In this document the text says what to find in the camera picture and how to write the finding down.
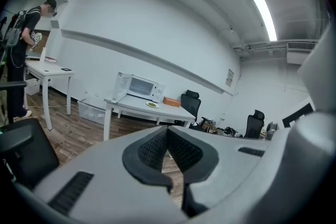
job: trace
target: white table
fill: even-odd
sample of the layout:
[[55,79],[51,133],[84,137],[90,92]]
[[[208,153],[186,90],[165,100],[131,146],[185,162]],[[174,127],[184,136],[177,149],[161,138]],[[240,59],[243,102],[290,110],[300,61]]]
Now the white table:
[[[50,114],[49,114],[49,104],[48,104],[48,80],[54,78],[67,78],[68,79],[68,90],[67,90],[67,114],[71,114],[71,95],[70,95],[70,81],[74,74],[73,71],[64,71],[62,67],[58,65],[52,65],[50,63],[42,63],[39,61],[26,61],[26,71],[31,73],[33,76],[42,81],[42,95],[43,95],[43,109],[44,117],[46,119],[47,127],[51,130]],[[27,94],[25,92],[25,107],[28,109],[27,105]]]
[[158,125],[161,120],[178,120],[184,121],[184,127],[189,128],[190,124],[195,120],[195,116],[187,112],[183,107],[176,108],[171,105],[160,103],[158,108],[151,108],[146,105],[145,99],[134,97],[131,95],[124,96],[117,103],[113,103],[108,99],[104,99],[106,102],[105,121],[104,121],[104,141],[109,139],[110,136],[110,124],[111,124],[111,112],[113,109],[118,109],[118,118],[123,111],[131,112],[134,114],[140,114],[145,116],[155,117]]

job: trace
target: sneaker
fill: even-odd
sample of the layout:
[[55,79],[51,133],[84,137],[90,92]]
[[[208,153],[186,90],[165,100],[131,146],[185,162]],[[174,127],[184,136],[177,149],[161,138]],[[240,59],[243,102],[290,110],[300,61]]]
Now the sneaker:
[[32,111],[31,110],[27,110],[27,113],[26,115],[22,116],[22,117],[14,117],[13,119],[16,120],[17,118],[20,118],[20,119],[25,119],[25,118],[28,118],[30,117],[32,114]]

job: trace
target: chair backrest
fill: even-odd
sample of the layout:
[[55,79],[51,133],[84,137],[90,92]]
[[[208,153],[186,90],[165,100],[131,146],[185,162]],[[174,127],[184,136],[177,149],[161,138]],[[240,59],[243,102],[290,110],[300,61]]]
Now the chair backrest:
[[261,120],[260,117],[249,115],[247,117],[245,138],[258,139],[260,136],[261,129],[263,128],[263,125],[264,121]]
[[201,105],[200,99],[190,97],[187,94],[181,94],[181,107],[183,107],[186,111],[188,111],[195,118],[197,118],[198,109],[200,105]]
[[255,110],[254,111],[253,117],[255,119],[259,119],[259,120],[262,120],[262,121],[265,119],[265,115],[261,111],[259,111],[259,110]]
[[26,119],[7,125],[10,131],[30,125],[33,141],[19,149],[8,153],[6,160],[18,182],[28,188],[34,188],[46,175],[59,166],[59,160],[46,134],[37,119]]

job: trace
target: fluorescent light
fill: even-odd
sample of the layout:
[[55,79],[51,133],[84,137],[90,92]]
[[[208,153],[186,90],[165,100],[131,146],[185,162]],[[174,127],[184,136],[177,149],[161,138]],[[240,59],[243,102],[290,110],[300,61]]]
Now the fluorescent light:
[[254,0],[259,12],[264,20],[264,24],[267,29],[269,41],[277,41],[277,33],[275,32],[274,23],[272,20],[271,13],[269,12],[268,6],[265,0]]

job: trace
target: black office chair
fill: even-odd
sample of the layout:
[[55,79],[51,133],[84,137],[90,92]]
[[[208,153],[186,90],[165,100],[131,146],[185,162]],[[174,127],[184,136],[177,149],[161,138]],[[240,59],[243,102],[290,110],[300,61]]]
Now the black office chair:
[[259,139],[261,129],[264,125],[264,119],[265,115],[259,110],[255,110],[253,116],[249,115],[247,117],[247,127],[244,137]]
[[[24,88],[24,81],[0,85],[1,90]],[[16,180],[33,189],[59,166],[59,160],[37,119],[25,119],[1,127],[0,158],[5,159]]]
[[[185,93],[181,94],[181,107],[183,107],[186,111],[188,111],[192,116],[195,117],[195,122],[197,122],[197,114],[198,109],[201,105],[201,100],[199,99],[200,95],[198,92],[193,92],[190,90],[187,90]],[[210,121],[205,117],[202,117],[203,121],[199,125],[196,126],[190,126],[190,129],[206,132],[207,130],[203,129],[203,125],[206,121]],[[183,126],[183,122],[181,121],[175,121],[177,125]]]

